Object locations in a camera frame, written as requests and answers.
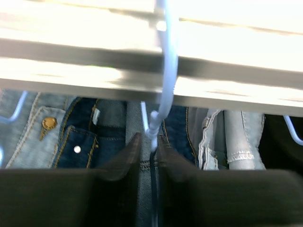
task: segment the denim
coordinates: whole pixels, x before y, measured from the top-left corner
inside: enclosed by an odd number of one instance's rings
[[[258,152],[262,113],[190,108],[188,121],[200,169],[265,169]]]
[[[20,91],[4,90],[1,93],[0,114],[11,115],[20,98]],[[41,92],[29,92],[20,116],[1,133],[6,168],[49,168],[57,152],[57,141],[61,120],[74,97]],[[40,141],[42,121],[55,117],[58,125]]]
[[[54,168],[95,168],[106,163],[125,147],[125,126],[123,127],[123,119],[118,118],[119,114],[116,114],[114,121],[120,121],[119,126],[110,125],[110,121],[107,125],[93,123],[95,110],[105,110],[108,105],[111,103],[94,98],[78,97],[72,102],[60,127],[59,152],[53,163]],[[122,114],[125,109],[126,105],[118,105],[116,112]],[[104,120],[105,114],[108,112],[100,112],[98,121]],[[76,146],[81,148],[80,153],[74,151]]]
[[[147,114],[150,115],[152,110],[158,110],[156,104],[146,104]],[[193,148],[188,135],[188,108],[181,106],[172,106],[168,117],[163,121],[159,134],[164,134],[170,145],[186,157],[190,162],[195,164],[197,152]],[[151,173],[150,173],[150,147],[151,141],[145,136],[140,102],[128,102],[126,114],[126,142],[136,133],[143,134],[141,172],[139,175],[138,191],[138,210],[137,226],[151,226]]]
[[[168,117],[163,121],[162,129],[169,146],[196,165],[196,150],[189,139],[187,126],[188,107],[174,105]]]

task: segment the metal button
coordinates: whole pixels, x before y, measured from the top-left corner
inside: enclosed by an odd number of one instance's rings
[[[79,154],[81,152],[81,147],[75,146],[74,147],[74,152],[77,153],[77,154]]]
[[[40,141],[50,130],[54,129],[57,126],[57,124],[58,124],[57,119],[55,119],[54,117],[45,117],[42,121]]]

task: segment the seam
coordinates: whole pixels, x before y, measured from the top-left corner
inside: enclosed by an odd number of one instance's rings
[[[18,155],[19,155],[21,149],[23,148],[24,143],[27,141],[28,136],[29,136],[29,133],[30,133],[31,130],[33,129],[33,126],[34,126],[34,124],[35,124],[35,122],[36,122],[36,119],[37,119],[37,117],[40,115],[41,111],[42,111],[42,108],[41,108],[41,109],[35,114],[35,116],[33,117],[33,120],[32,120],[32,122],[31,122],[30,125],[29,125],[29,127],[30,127],[29,130],[27,131],[27,133],[26,133],[26,134],[24,135],[24,137],[22,138],[22,142],[20,143],[19,148],[14,152],[14,155],[13,155],[12,159],[11,159],[11,160],[9,161],[9,163],[6,165],[6,168],[8,168],[8,167],[10,167],[10,166],[12,166],[12,165],[14,164],[14,162],[15,162],[16,158],[18,157]]]
[[[63,122],[63,124],[62,124],[62,127],[61,127],[61,128],[62,128],[62,132],[61,132],[60,142],[63,140],[64,128],[65,128],[65,126],[66,126],[67,120],[69,119],[69,117],[70,117],[70,115],[71,115],[73,109],[75,108],[76,104],[77,104],[81,99],[82,99],[82,98],[80,97],[80,98],[78,98],[76,101],[74,101],[74,103],[72,104],[70,110],[69,110],[68,113],[66,114],[66,118],[65,118],[65,120],[64,120],[64,122]]]
[[[158,165],[158,161],[155,160],[155,166],[157,168],[157,165]],[[143,171],[146,171],[146,170],[149,170],[151,168],[150,166],[150,162],[149,161],[142,161],[140,163],[140,169],[143,170]]]
[[[167,142],[169,143],[169,146],[170,146],[169,137],[168,137],[167,130],[166,130],[166,125],[165,125],[165,120],[163,120],[163,128],[164,128],[164,132],[165,132],[165,137],[166,137]]]
[[[188,133],[188,107],[186,107],[186,114],[185,114],[185,119],[186,119],[186,125],[185,125],[185,130],[186,130],[186,135],[187,135],[187,140],[189,142],[189,145],[192,149],[192,155],[194,157],[194,160],[195,160],[195,165],[197,165],[197,160],[196,160],[196,153],[195,153],[195,149],[193,147],[193,144],[191,143],[191,140],[189,138],[189,133]]]
[[[53,156],[52,156],[51,160],[50,160],[49,163],[48,163],[48,166],[47,166],[48,168],[51,168],[51,167],[52,167],[53,158],[56,156],[57,152],[58,152],[58,143],[54,146],[54,149],[53,149]]]
[[[244,111],[241,111],[241,116],[242,116],[242,122],[243,122],[243,128],[244,128],[244,134],[245,134],[245,137],[246,137],[246,141],[248,143],[248,146],[249,148],[251,149],[251,144],[250,144],[250,141],[248,140],[248,134],[247,134],[247,123],[246,123],[246,114]]]
[[[208,147],[205,147],[205,150],[204,150],[204,164],[203,164],[203,170],[206,170],[206,167],[209,163],[209,152],[208,152]]]
[[[32,104],[32,108],[31,108],[30,113],[29,113],[29,117],[28,117],[27,124],[25,125],[25,127],[24,127],[24,129],[23,129],[23,131],[22,131],[22,134],[21,134],[21,136],[20,136],[20,139],[19,139],[19,141],[18,141],[18,144],[17,144],[16,148],[17,148],[17,147],[19,146],[19,144],[21,143],[21,141],[22,141],[22,139],[23,139],[23,137],[24,137],[24,134],[26,133],[26,131],[27,131],[27,129],[28,129],[30,123],[31,123],[32,120],[33,120],[33,117],[34,117],[34,115],[35,115],[35,109],[36,109],[38,100],[40,99],[40,95],[41,95],[41,92],[39,92],[39,93],[36,95],[35,99],[34,99],[34,102],[33,102],[33,104]]]
[[[238,154],[234,157],[230,157],[229,159],[227,159],[227,162],[231,163],[234,161],[253,160],[253,159],[254,159],[254,155],[248,152],[248,153]]]
[[[88,159],[88,161],[87,161],[86,168],[89,168],[89,166],[90,166],[91,158],[92,158],[92,156],[93,156],[93,152],[94,152],[95,148],[97,147],[97,146],[96,146],[96,143],[98,143],[98,141],[97,141],[97,138],[95,137],[95,138],[94,138],[94,142],[93,142],[93,146],[91,147],[90,152],[89,152],[89,154],[88,154],[88,155],[89,155],[89,159]]]
[[[208,120],[208,125],[207,127],[204,127],[203,128],[203,125],[202,125],[202,132],[203,132],[203,136],[202,136],[202,140],[201,142],[199,143],[199,151],[198,151],[198,165],[201,166],[200,169],[205,169],[206,168],[206,165],[205,165],[205,162],[203,162],[203,157],[205,157],[205,159],[207,159],[207,155],[205,155],[205,151],[206,149],[205,148],[209,148],[209,144],[207,145],[207,147],[203,146],[204,142],[205,142],[205,139],[206,139],[206,134],[207,134],[207,131],[209,130],[209,128],[211,127],[211,125],[213,124],[214,122],[214,118],[218,115],[218,113],[220,112],[221,110],[216,110],[212,115],[211,117],[206,117],[206,118],[209,118]]]
[[[90,137],[95,137],[95,134],[90,134],[88,132],[83,132],[83,131],[78,131],[75,128],[71,128],[71,131],[74,131],[76,133],[82,134],[82,135],[86,135],[86,136],[90,136]],[[102,140],[125,140],[124,138],[111,138],[111,137],[99,137]]]
[[[135,143],[134,143],[133,149],[134,149],[134,150],[137,150],[137,148],[138,148],[139,145],[140,145],[140,144],[139,144],[139,139],[136,138],[136,139],[135,139]],[[134,158],[135,158],[135,155],[128,156],[127,163],[132,163],[133,160],[134,160]]]
[[[68,139],[69,136],[70,136],[70,132],[71,132],[71,128],[68,128],[67,133],[66,133],[65,140],[64,140],[63,145],[62,145],[62,147],[61,147],[61,149],[60,149],[59,155],[58,155],[58,157],[57,157],[57,159],[56,159],[54,168],[57,168],[57,166],[58,166],[58,163],[59,163],[59,160],[60,160],[61,155],[62,155],[62,153],[63,153],[63,150],[64,150],[64,148],[65,148],[65,146],[66,146],[67,139]]]
[[[238,155],[238,154],[243,154],[243,153],[251,153],[251,151],[250,150],[239,150],[234,153],[231,153],[231,155]]]
[[[261,136],[258,138],[258,143],[257,143],[257,149],[260,145],[261,139],[262,139],[262,134],[263,134],[263,130],[264,130],[264,123],[265,123],[265,115],[262,114],[262,119],[261,119]]]

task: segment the white shelf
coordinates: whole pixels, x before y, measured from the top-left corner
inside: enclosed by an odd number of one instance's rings
[[[2,88],[158,101],[159,15],[11,2],[0,0]],[[175,104],[303,116],[302,43],[290,31],[180,22]]]

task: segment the clothes hanger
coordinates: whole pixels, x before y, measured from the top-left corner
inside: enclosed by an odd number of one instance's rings
[[[158,111],[152,111],[150,122],[148,123],[146,103],[141,102],[142,121],[145,134],[151,140],[151,226],[158,226],[158,191],[157,177],[154,158],[158,146],[157,136],[159,128],[165,118],[169,115],[174,98],[174,87],[178,74],[178,53],[177,53],[177,37],[178,37],[178,14],[173,9],[173,2],[164,0],[164,13],[166,22],[166,32],[164,37],[164,73],[163,73],[163,89],[160,98],[160,106]]]
[[[11,124],[19,117],[21,110],[23,108],[25,99],[27,97],[27,94],[28,94],[27,91],[23,91],[14,113],[9,118],[0,116],[0,124]],[[2,166],[3,157],[4,157],[4,150],[3,150],[2,144],[0,144],[0,166]]]
[[[293,138],[293,140],[294,140],[297,144],[303,146],[303,140],[300,139],[299,136],[298,136],[298,134],[296,133],[295,128],[294,128],[294,125],[293,125],[293,123],[292,123],[292,120],[290,119],[290,116],[285,115],[285,116],[283,116],[283,117],[284,117],[284,120],[285,120],[286,125],[287,125],[288,130],[289,130],[289,133],[290,133],[291,137]]]

